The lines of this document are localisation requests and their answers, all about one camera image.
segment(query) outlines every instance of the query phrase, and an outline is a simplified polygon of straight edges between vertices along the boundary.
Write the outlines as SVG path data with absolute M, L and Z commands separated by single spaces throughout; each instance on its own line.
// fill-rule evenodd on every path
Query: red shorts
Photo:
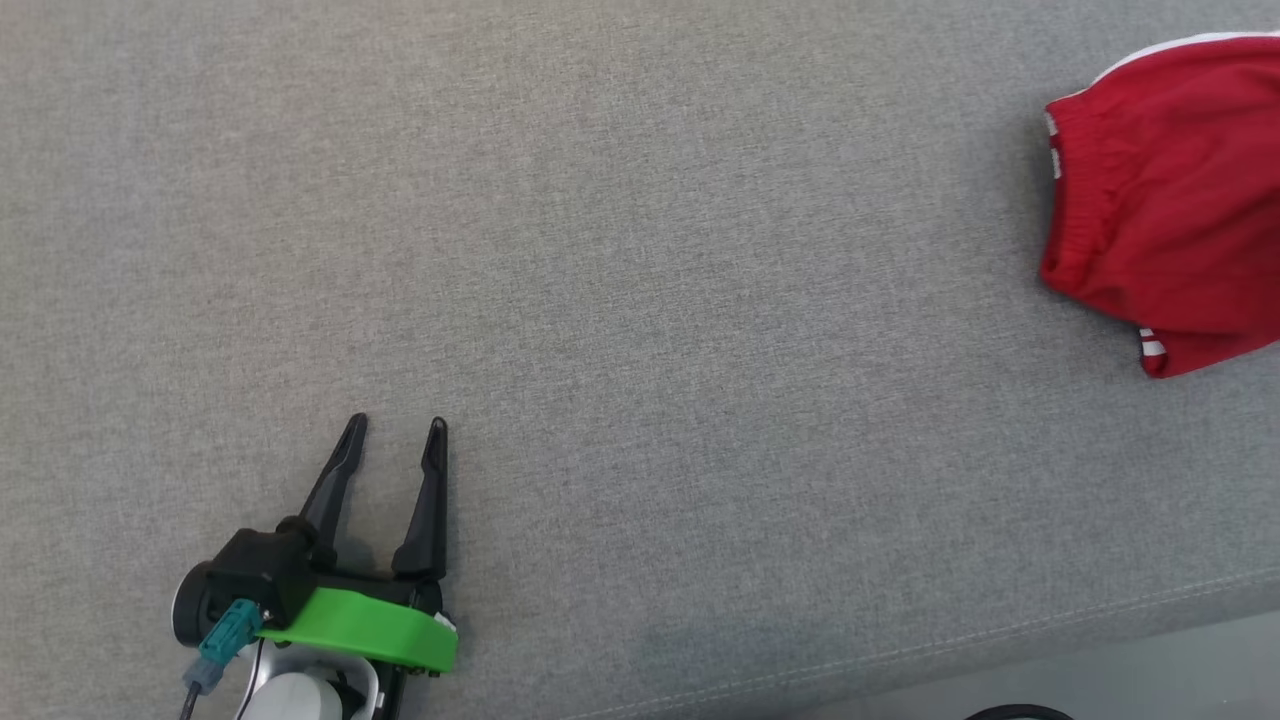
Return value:
M 1149 47 L 1048 119 L 1051 287 L 1137 324 L 1157 378 L 1280 340 L 1280 33 Z

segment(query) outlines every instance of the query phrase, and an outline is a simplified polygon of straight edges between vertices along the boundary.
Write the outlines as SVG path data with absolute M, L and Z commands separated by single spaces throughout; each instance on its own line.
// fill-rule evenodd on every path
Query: elastic waistband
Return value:
M 1102 159 L 1097 119 L 1084 97 L 1069 95 L 1055 100 L 1047 111 L 1051 128 L 1056 129 L 1051 143 L 1060 176 L 1041 275 L 1050 287 L 1070 293 L 1080 287 L 1089 263 L 1106 242 Z

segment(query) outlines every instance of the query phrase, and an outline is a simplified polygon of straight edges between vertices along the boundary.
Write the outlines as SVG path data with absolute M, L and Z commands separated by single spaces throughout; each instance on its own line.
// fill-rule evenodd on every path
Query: seam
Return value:
M 1147 593 L 1147 594 L 1142 594 L 1142 596 L 1138 596 L 1138 597 L 1132 597 L 1132 598 L 1128 598 L 1128 600 L 1121 600 L 1121 601 L 1115 601 L 1115 602 L 1105 602 L 1105 603 L 1100 603 L 1100 605 L 1092 605 L 1089 607 L 1083 607 L 1083 609 L 1079 609 L 1079 610 L 1071 610 L 1069 612 L 1059 612 L 1059 614 L 1048 615 L 1048 616 L 1039 618 L 1039 619 L 1036 619 L 1036 620 L 1027 620 L 1024 623 L 1016 623 L 1014 625 L 1005 625 L 1005 626 L 995 628 L 995 629 L 991 629 L 991 630 L 980 630 L 980 632 L 977 632 L 977 633 L 969 633 L 966 635 L 959 635 L 959 637 L 945 639 L 945 641 L 937 641 L 937 642 L 932 642 L 932 643 L 918 644 L 918 646 L 906 647 L 906 648 L 895 650 L 895 651 L 888 651 L 888 652 L 878 652 L 878 653 L 872 653 L 872 655 L 850 657 L 850 659 L 846 659 L 846 660 L 836 660 L 833 662 L 824 662 L 824 664 L 820 664 L 820 665 L 809 665 L 809 666 L 805 666 L 805 667 L 797 667 L 795 670 L 785 670 L 782 673 L 773 673 L 773 674 L 769 674 L 769 675 L 762 675 L 762 676 L 750 678 L 750 679 L 746 679 L 746 680 L 736 680 L 736 682 L 732 682 L 732 683 L 724 683 L 724 684 L 721 684 L 721 685 L 716 685 L 713 688 L 705 688 L 705 689 L 700 689 L 700 691 L 690 691 L 690 692 L 685 692 L 685 693 L 676 693 L 676 694 L 669 694 L 669 696 L 663 696 L 663 697 L 653 698 L 653 700 L 645 700 L 645 701 L 640 701 L 640 702 L 632 702 L 632 703 L 627 703 L 627 705 L 618 705 L 618 706 L 613 706 L 613 707 L 607 707 L 607 708 L 603 708 L 603 710 L 594 710 L 591 712 L 580 712 L 577 715 L 568 715 L 568 716 L 561 717 L 561 720 L 584 720 L 586 717 L 598 717 L 598 716 L 602 716 L 602 715 L 613 715 L 613 714 L 621 712 L 623 710 L 632 710 L 632 708 L 643 708 L 643 710 L 635 710 L 635 711 L 627 712 L 625 715 L 614 715 L 613 720 L 626 720 L 627 717 L 634 717 L 636 715 L 640 715 L 640 714 L 644 714 L 644 712 L 650 712 L 650 711 L 652 712 L 666 712 L 666 711 L 675 710 L 677 707 L 685 707 L 685 706 L 689 706 L 689 705 L 698 705 L 698 703 L 701 703 L 701 702 L 710 702 L 713 700 L 719 700 L 719 698 L 731 697 L 731 696 L 736 696 L 736 694 L 745 694 L 745 693 L 750 693 L 750 692 L 759 692 L 759 691 L 768 689 L 771 687 L 774 687 L 774 685 L 778 685 L 778 684 L 782 684 L 782 683 L 787 683 L 787 682 L 813 680 L 813 679 L 824 678 L 824 676 L 828 676 L 828 675 L 838 675 L 838 674 L 842 674 L 842 673 L 851 673 L 851 671 L 865 669 L 865 667 L 874 667 L 877 665 L 890 665 L 890 664 L 900 662 L 900 661 L 908 660 L 908 659 L 919 660 L 919 659 L 923 659 L 923 657 L 932 657 L 932 656 L 936 656 L 936 655 L 942 655 L 942 653 L 952 652 L 952 651 L 961 650 L 961 648 L 975 647 L 975 646 L 979 646 L 979 644 L 983 644 L 983 643 L 988 643 L 988 642 L 996 642 L 996 641 L 1001 641 L 1001 639 L 1009 639 L 1009 638 L 1015 638 L 1015 637 L 1019 637 L 1019 635 L 1025 635 L 1028 633 L 1034 633 L 1034 632 L 1038 632 L 1038 630 L 1048 630 L 1048 629 L 1055 629 L 1055 628 L 1061 628 L 1061 626 L 1071 625 L 1071 624 L 1075 624 L 1075 623 L 1083 623 L 1083 621 L 1092 620 L 1092 619 L 1096 619 L 1096 618 L 1102 618 L 1102 616 L 1106 616 L 1106 615 L 1119 615 L 1121 612 L 1130 612 L 1130 611 L 1134 611 L 1134 610 L 1142 610 L 1144 607 L 1153 607 L 1153 606 L 1157 606 L 1157 605 L 1164 605 L 1166 602 L 1176 602 L 1179 600 L 1188 600 L 1188 598 L 1192 598 L 1192 597 L 1199 597 L 1199 596 L 1204 596 L 1204 594 L 1212 594 L 1215 592 L 1220 592 L 1221 589 L 1225 589 L 1226 587 L 1231 587 L 1231 585 L 1247 587 L 1247 585 L 1260 584 L 1260 583 L 1263 583 L 1263 582 L 1266 582 L 1268 579 L 1274 579 L 1272 577 L 1276 575 L 1277 573 L 1280 573 L 1280 566 L 1277 566 L 1277 568 L 1267 568 L 1267 569 L 1263 569 L 1263 570 L 1254 570 L 1254 571 L 1251 571 L 1251 573 L 1242 573 L 1239 575 L 1230 575 L 1230 577 L 1219 578 L 1219 579 L 1215 579 L 1215 580 L 1204 580 L 1204 582 L 1201 582 L 1201 583 L 1192 583 L 1192 584 L 1188 584 L 1188 585 L 1181 585 L 1181 587 L 1167 589 L 1167 591 L 1161 591 L 1161 592 L 1155 592 L 1155 593 Z M 1161 596 L 1170 596 L 1170 597 L 1164 597 L 1161 600 L 1152 600 L 1152 598 L 1160 598 Z M 920 653 L 920 651 L 931 651 L 931 652 Z M 696 698 L 696 700 L 689 700 L 689 701 L 680 702 L 680 703 L 676 703 L 676 705 L 666 705 L 663 707 L 653 707 L 653 708 L 646 707 L 646 706 L 650 706 L 650 705 L 664 703 L 664 702 L 668 702 L 668 701 L 672 701 L 672 700 L 680 700 L 680 698 Z

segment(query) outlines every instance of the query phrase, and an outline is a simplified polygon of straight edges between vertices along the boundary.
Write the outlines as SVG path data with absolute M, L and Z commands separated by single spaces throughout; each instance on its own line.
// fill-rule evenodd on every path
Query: white stripe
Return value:
M 1147 55 L 1155 55 L 1156 53 L 1164 53 L 1165 50 L 1172 50 L 1174 47 L 1183 47 L 1185 45 L 1199 45 L 1202 42 L 1221 42 L 1224 40 L 1239 40 L 1242 37 L 1280 37 L 1280 31 L 1276 32 L 1206 32 L 1201 35 L 1193 35 L 1190 37 L 1184 37 L 1181 40 L 1170 40 L 1169 42 L 1160 42 L 1152 45 L 1151 47 L 1143 47 L 1137 53 L 1128 55 L 1124 60 L 1111 65 L 1110 68 L 1102 70 L 1098 79 L 1102 79 L 1120 68 L 1128 65 L 1129 63 L 1146 58 Z

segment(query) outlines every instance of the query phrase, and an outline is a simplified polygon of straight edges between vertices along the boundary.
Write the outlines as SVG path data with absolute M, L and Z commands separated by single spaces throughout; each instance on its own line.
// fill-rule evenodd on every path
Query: green plastic bracket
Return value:
M 287 630 L 257 634 L 435 673 L 453 670 L 458 653 L 458 633 L 435 618 L 334 588 L 316 588 Z

